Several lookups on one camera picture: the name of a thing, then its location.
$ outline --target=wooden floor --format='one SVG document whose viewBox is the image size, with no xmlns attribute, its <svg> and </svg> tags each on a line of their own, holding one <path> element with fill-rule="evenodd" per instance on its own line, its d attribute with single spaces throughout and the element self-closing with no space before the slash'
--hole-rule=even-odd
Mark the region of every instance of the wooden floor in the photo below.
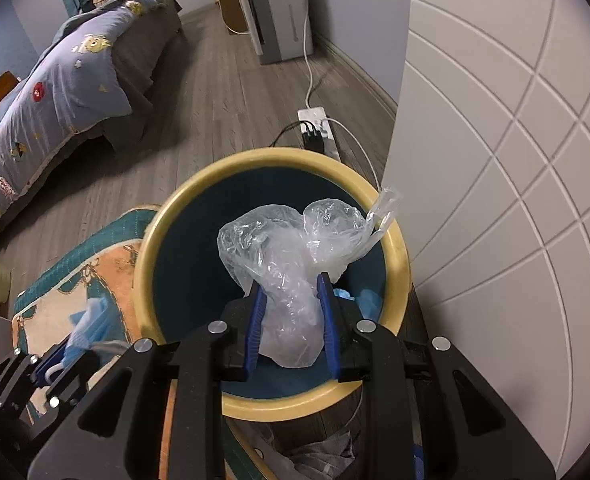
<svg viewBox="0 0 590 480">
<path fill-rule="evenodd" d="M 183 23 L 184 35 L 173 38 L 153 74 L 153 114 L 133 151 L 116 154 L 103 137 L 85 142 L 0 234 L 0 262 L 12 271 L 11 305 L 59 258 L 124 211 L 162 204 L 196 171 L 268 146 L 297 120 L 309 84 L 302 59 L 261 66 L 249 37 L 229 36 L 216 8 Z M 340 61 L 315 55 L 311 65 L 319 83 L 310 104 L 323 105 L 351 129 L 381 177 L 394 118 Z M 372 182 L 355 142 L 341 128 L 335 131 L 344 162 Z M 298 143 L 293 131 L 278 145 Z"/>
</svg>

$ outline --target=power cord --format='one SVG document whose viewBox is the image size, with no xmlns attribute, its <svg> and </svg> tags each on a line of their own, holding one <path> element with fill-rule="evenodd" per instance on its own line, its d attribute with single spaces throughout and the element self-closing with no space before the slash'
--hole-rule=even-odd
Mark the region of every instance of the power cord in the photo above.
<svg viewBox="0 0 590 480">
<path fill-rule="evenodd" d="M 238 32 L 238 31 L 230 28 L 229 25 L 226 23 L 226 20 L 224 19 L 224 12 L 221 9 L 221 0 L 217 0 L 217 3 L 219 4 L 219 13 L 221 15 L 221 20 L 224 22 L 224 25 L 226 26 L 226 28 L 228 28 L 234 34 L 239 34 L 240 36 L 244 36 L 245 34 L 250 34 L 250 32 L 248 32 L 248 31 L 247 32 Z"/>
<path fill-rule="evenodd" d="M 355 411 L 353 412 L 353 414 L 351 415 L 351 418 L 348 419 L 348 422 L 346 422 L 346 424 L 344 424 L 342 426 L 342 428 L 339 431 L 345 430 L 346 428 L 348 428 L 348 425 L 353 421 L 353 419 L 357 416 L 357 414 L 360 411 L 361 408 L 361 400 L 364 398 L 364 386 L 361 387 L 360 390 L 360 400 L 357 403 L 357 407 L 355 408 Z"/>
<path fill-rule="evenodd" d="M 277 137 L 275 137 L 275 140 L 269 144 L 269 146 L 271 148 L 274 148 L 275 144 L 277 144 L 277 141 L 280 140 L 280 137 L 283 136 L 284 133 L 286 133 L 289 130 L 292 130 L 293 128 L 297 128 L 300 124 L 304 124 L 306 126 L 307 133 L 310 135 L 314 135 L 315 132 L 317 132 L 317 129 L 315 128 L 315 124 L 313 124 L 312 122 L 310 122 L 310 121 L 295 121 L 294 123 L 284 126 L 284 128 L 277 135 Z"/>
<path fill-rule="evenodd" d="M 306 97 L 304 98 L 304 104 L 306 105 L 306 108 L 310 109 L 309 101 L 310 101 L 310 94 L 313 91 L 313 71 L 310 67 L 309 56 L 306 53 L 306 29 L 307 29 L 308 23 L 309 23 L 309 0 L 306 0 L 306 14 L 304 16 L 304 34 L 303 34 L 304 40 L 302 42 L 302 50 L 304 51 L 304 62 L 306 62 L 306 67 L 309 69 L 309 89 L 306 92 Z M 375 173 L 375 168 L 373 167 L 373 163 L 371 162 L 371 158 L 369 157 L 368 153 L 366 153 L 366 150 L 364 150 L 364 147 L 361 145 L 361 142 L 359 140 L 357 140 L 357 137 L 355 137 L 355 135 L 353 135 L 352 131 L 350 131 L 346 126 L 344 126 L 337 119 L 333 119 L 332 117 L 327 117 L 326 120 L 331 121 L 332 123 L 339 124 L 344 130 L 346 130 L 348 132 L 348 134 L 353 138 L 353 140 L 355 142 L 357 142 L 357 145 L 360 147 L 361 153 L 364 154 L 366 161 L 368 162 L 369 166 L 371 167 L 371 171 L 373 172 L 373 177 L 375 178 L 375 184 L 377 186 L 377 190 L 381 191 L 381 185 L 379 183 L 379 178 L 377 178 L 377 173 Z"/>
</svg>

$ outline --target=white cable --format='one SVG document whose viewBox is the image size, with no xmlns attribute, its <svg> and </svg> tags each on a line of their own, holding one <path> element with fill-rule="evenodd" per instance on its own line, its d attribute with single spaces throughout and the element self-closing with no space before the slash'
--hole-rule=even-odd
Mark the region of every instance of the white cable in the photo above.
<svg viewBox="0 0 590 480">
<path fill-rule="evenodd" d="M 339 431 L 342 431 L 342 430 L 345 430 L 346 428 L 348 428 L 348 425 L 353 421 L 355 416 L 357 416 L 357 413 L 360 411 L 361 399 L 363 399 L 363 398 L 364 398 L 364 386 L 362 385 L 361 390 L 360 390 L 360 402 L 357 403 L 357 408 L 355 408 L 355 411 L 351 415 L 351 418 L 348 419 L 348 422 L 346 422 L 346 424 L 344 424 Z"/>
<path fill-rule="evenodd" d="M 304 104 L 306 108 L 310 108 L 309 99 L 310 93 L 313 91 L 313 71 L 310 69 L 309 63 L 309 56 L 306 53 L 306 29 L 307 25 L 309 24 L 309 0 L 306 0 L 306 11 L 304 12 L 304 40 L 302 42 L 303 50 L 304 50 L 304 61 L 306 62 L 306 68 L 309 69 L 309 89 L 306 92 L 306 98 L 304 99 Z"/>
<path fill-rule="evenodd" d="M 304 104 L 306 105 L 306 108 L 310 108 L 309 99 L 310 99 L 310 94 L 313 91 L 313 71 L 310 69 L 309 56 L 307 56 L 307 54 L 306 54 L 306 29 L 307 29 L 308 22 L 309 22 L 309 0 L 306 0 L 306 13 L 304 15 L 304 35 L 303 35 L 304 41 L 302 42 L 302 50 L 304 51 L 304 61 L 306 62 L 306 67 L 309 69 L 309 89 L 306 92 L 306 98 L 304 99 Z M 366 153 L 366 150 L 364 150 L 364 147 L 361 145 L 361 142 L 359 140 L 357 140 L 357 137 L 355 137 L 353 135 L 352 131 L 350 131 L 348 128 L 346 128 L 346 126 L 344 126 L 337 119 L 333 119 L 332 117 L 327 117 L 326 120 L 339 124 L 344 130 L 346 130 L 348 132 L 348 134 L 353 138 L 353 140 L 355 142 L 357 142 L 357 145 L 360 147 L 361 153 L 364 154 L 369 166 L 371 167 L 371 171 L 373 172 L 373 177 L 375 178 L 375 184 L 377 185 L 377 191 L 381 191 L 381 186 L 379 185 L 379 179 L 377 179 L 377 173 L 375 173 L 375 168 L 373 167 L 373 163 L 371 162 L 371 158 L 368 156 L 368 153 Z"/>
<path fill-rule="evenodd" d="M 59 372 L 61 370 L 64 370 L 64 363 L 62 363 L 62 362 L 59 362 L 56 365 L 53 365 L 52 367 L 48 368 L 48 370 L 44 374 L 44 380 L 46 381 L 46 383 L 53 384 L 53 381 L 51 381 L 51 376 L 55 372 Z"/>
<path fill-rule="evenodd" d="M 366 153 L 366 150 L 364 150 L 364 147 L 361 145 L 361 142 L 359 140 L 357 140 L 357 137 L 355 137 L 353 135 L 352 131 L 350 131 L 348 128 L 346 128 L 346 126 L 344 126 L 337 119 L 333 119 L 332 117 L 327 117 L 326 120 L 327 121 L 331 121 L 331 122 L 336 123 L 336 124 L 339 124 L 344 130 L 346 130 L 348 132 L 348 134 L 353 138 L 353 140 L 355 142 L 357 142 L 357 145 L 360 147 L 361 153 L 364 154 L 364 156 L 366 157 L 366 160 L 368 161 L 369 166 L 371 167 L 371 171 L 373 172 L 373 177 L 375 178 L 375 184 L 377 186 L 377 191 L 381 191 L 381 186 L 379 185 L 379 179 L 377 178 L 377 173 L 375 173 L 375 168 L 373 168 L 373 163 L 371 162 L 370 157 Z"/>
<path fill-rule="evenodd" d="M 238 31 L 230 28 L 229 25 L 226 23 L 226 20 L 224 19 L 224 12 L 221 10 L 221 0 L 217 0 L 217 3 L 219 4 L 219 13 L 221 15 L 221 20 L 224 22 L 224 25 L 226 26 L 226 28 L 228 28 L 234 34 L 239 34 L 240 36 L 243 36 L 244 34 L 250 34 L 250 32 L 248 32 L 248 31 L 247 32 L 238 32 Z"/>
</svg>

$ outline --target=trash can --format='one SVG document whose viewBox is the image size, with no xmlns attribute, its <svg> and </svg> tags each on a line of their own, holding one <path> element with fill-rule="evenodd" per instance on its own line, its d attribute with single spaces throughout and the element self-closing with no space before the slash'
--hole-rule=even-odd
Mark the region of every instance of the trash can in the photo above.
<svg viewBox="0 0 590 480">
<path fill-rule="evenodd" d="M 302 212 L 323 198 L 365 213 L 376 197 L 344 164 L 296 148 L 249 150 L 204 168 L 169 197 L 147 228 L 133 284 L 142 335 L 158 343 L 179 340 L 243 296 L 217 252 L 217 233 L 227 222 L 260 205 L 286 204 Z M 350 292 L 368 289 L 383 298 L 379 322 L 399 331 L 411 278 L 396 222 L 341 280 Z M 248 382 L 222 385 L 222 413 L 264 422 L 298 418 L 333 405 L 359 385 L 331 380 L 324 351 L 308 368 L 281 368 L 260 356 Z"/>
</svg>

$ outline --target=baseboard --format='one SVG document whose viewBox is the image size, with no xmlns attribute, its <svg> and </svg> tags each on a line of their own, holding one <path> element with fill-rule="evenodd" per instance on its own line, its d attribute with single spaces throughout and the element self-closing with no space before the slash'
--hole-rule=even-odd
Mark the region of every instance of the baseboard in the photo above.
<svg viewBox="0 0 590 480">
<path fill-rule="evenodd" d="M 204 6 L 197 7 L 197 9 L 192 9 L 192 10 L 182 9 L 179 11 L 179 13 L 177 15 L 179 16 L 180 21 L 184 22 L 184 20 L 186 20 L 187 18 L 194 18 L 195 16 L 199 16 L 203 12 L 206 12 L 207 10 L 215 9 L 216 7 L 217 7 L 217 3 L 213 2 L 212 4 L 206 4 Z"/>
<path fill-rule="evenodd" d="M 355 63 L 343 50 L 339 49 L 332 41 L 322 36 L 319 32 L 313 31 L 315 44 L 327 55 L 341 62 L 355 76 L 360 79 L 364 86 L 375 96 L 389 115 L 395 119 L 397 115 L 397 103 L 387 92 L 366 71 Z"/>
</svg>

